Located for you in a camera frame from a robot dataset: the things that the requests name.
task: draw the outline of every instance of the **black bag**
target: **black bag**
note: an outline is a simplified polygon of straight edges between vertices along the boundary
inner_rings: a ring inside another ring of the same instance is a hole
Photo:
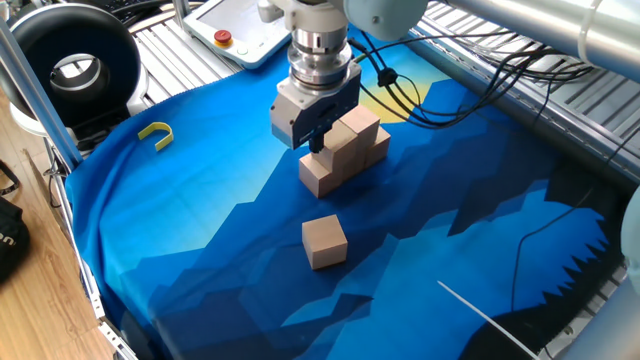
[[[29,230],[22,221],[22,209],[13,205],[2,195],[20,186],[18,178],[0,161],[0,172],[13,181],[13,185],[0,189],[0,284],[18,267],[29,252]]]

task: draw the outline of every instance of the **wooden floor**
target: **wooden floor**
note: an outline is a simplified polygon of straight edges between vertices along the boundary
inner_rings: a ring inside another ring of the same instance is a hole
[[[71,245],[38,187],[26,149],[39,170],[49,168],[42,139],[11,120],[0,93],[0,159],[22,187],[6,197],[24,210],[31,233],[31,253],[0,285],[0,359],[112,359],[114,349],[98,330],[79,280]],[[0,188],[9,181],[0,175]]]

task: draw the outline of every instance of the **metal grate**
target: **metal grate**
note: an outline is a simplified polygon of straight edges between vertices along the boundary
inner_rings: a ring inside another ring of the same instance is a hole
[[[441,34],[482,34],[508,30],[465,11],[440,2],[430,2],[420,23],[412,30],[413,36]],[[535,50],[543,45],[517,34],[468,38],[467,44],[492,51],[492,57],[502,59],[506,54]],[[424,41],[415,47],[428,47],[456,63],[464,73],[476,78],[487,78],[495,68],[459,42]],[[536,62],[532,70],[550,71],[578,60],[569,56],[547,56]],[[547,92],[547,82],[521,79],[514,87],[511,99],[536,112]],[[579,80],[552,86],[548,109],[543,121],[564,132],[572,141],[586,150],[606,159],[635,129],[640,127],[640,84],[621,75],[596,69]],[[634,136],[612,162],[614,168],[640,182],[640,135]]]
[[[138,29],[132,35],[149,75],[149,88],[143,99],[147,106],[242,71],[240,65],[188,35],[173,18]]]

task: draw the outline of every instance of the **white cable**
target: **white cable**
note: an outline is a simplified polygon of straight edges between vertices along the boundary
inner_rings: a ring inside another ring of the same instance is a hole
[[[593,19],[598,12],[598,7],[602,3],[602,0],[592,0],[591,5],[586,9],[584,18],[582,19],[582,27],[580,28],[580,34],[578,34],[578,56],[580,59],[589,65],[593,65],[587,57],[587,35],[591,26],[593,25]]]
[[[526,352],[529,356],[531,356],[532,359],[540,360],[538,355],[534,354],[533,351],[529,350],[529,348],[526,347],[523,343],[521,343],[520,340],[516,339],[515,336],[511,335],[511,333],[509,333],[507,330],[505,330],[502,326],[498,325],[498,323],[493,321],[492,318],[488,317],[482,311],[478,310],[477,307],[471,305],[470,302],[465,300],[462,296],[458,295],[455,291],[451,290],[447,285],[443,284],[441,281],[438,281],[438,284],[440,284],[440,286],[442,286],[445,290],[450,292],[451,295],[453,295],[456,298],[458,298],[458,300],[462,301],[463,304],[465,304],[469,308],[471,308],[471,310],[475,311],[478,315],[482,316],[485,320],[487,320],[489,322],[489,324],[493,325],[493,327],[495,327],[501,333],[503,333],[504,336],[508,337],[509,340],[513,341],[514,344],[518,345],[518,347],[520,347],[520,349],[522,349],[522,351]]]

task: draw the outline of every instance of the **yellow clip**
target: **yellow clip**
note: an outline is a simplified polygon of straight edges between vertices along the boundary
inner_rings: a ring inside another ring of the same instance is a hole
[[[156,130],[166,130],[169,132],[169,135],[167,135],[164,139],[156,143],[156,151],[160,151],[173,141],[173,130],[171,130],[171,126],[169,126],[168,124],[161,123],[161,122],[153,122],[151,123],[151,125],[147,126],[146,128],[144,128],[144,130],[138,133],[138,138],[142,140]]]

